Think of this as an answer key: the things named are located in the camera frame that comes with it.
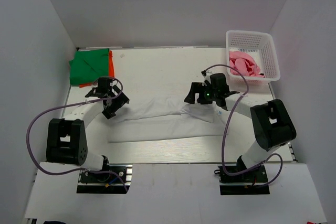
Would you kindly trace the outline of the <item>white t shirt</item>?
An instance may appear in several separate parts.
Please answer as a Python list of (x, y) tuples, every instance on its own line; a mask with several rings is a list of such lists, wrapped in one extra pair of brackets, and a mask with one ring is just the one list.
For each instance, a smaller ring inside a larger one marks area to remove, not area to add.
[(227, 117), (215, 104), (165, 96), (126, 104), (108, 122), (107, 142), (122, 143), (220, 136)]

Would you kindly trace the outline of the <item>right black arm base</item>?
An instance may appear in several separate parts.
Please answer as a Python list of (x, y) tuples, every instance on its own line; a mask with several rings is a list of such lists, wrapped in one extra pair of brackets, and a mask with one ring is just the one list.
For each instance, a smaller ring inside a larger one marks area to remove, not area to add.
[(247, 173), (228, 176), (221, 166), (214, 170), (219, 179), (219, 189), (222, 196), (269, 195), (268, 177), (264, 166)]

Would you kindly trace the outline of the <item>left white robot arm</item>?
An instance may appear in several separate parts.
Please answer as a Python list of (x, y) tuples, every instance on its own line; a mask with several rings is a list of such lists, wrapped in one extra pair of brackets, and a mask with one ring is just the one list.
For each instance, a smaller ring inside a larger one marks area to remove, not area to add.
[(106, 119), (116, 112), (129, 98), (116, 85), (113, 77), (98, 78), (97, 85), (86, 95), (83, 104), (61, 119), (52, 119), (48, 125), (46, 158), (50, 163), (77, 165), (91, 171), (101, 171), (107, 165), (106, 157), (88, 149), (86, 127), (99, 114)]

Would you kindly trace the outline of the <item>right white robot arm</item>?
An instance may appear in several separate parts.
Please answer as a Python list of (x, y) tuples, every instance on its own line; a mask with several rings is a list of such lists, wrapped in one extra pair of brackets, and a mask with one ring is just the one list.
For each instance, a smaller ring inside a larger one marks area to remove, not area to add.
[(188, 104), (208, 105), (215, 103), (219, 108), (228, 111), (228, 119), (224, 128), (226, 134), (234, 112), (251, 119), (255, 141), (241, 155), (236, 163), (237, 171), (228, 176), (238, 176), (258, 169), (272, 156), (276, 150), (296, 138), (293, 122), (280, 99), (264, 102), (248, 96), (248, 91), (230, 90), (226, 77), (222, 73), (205, 76), (203, 82), (192, 82), (184, 101)]

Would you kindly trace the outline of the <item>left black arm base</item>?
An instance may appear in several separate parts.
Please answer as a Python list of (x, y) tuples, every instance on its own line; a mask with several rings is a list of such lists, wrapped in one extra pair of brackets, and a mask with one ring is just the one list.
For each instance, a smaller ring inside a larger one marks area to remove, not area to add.
[(132, 164), (109, 164), (110, 173), (80, 172), (78, 194), (126, 194), (132, 180)]

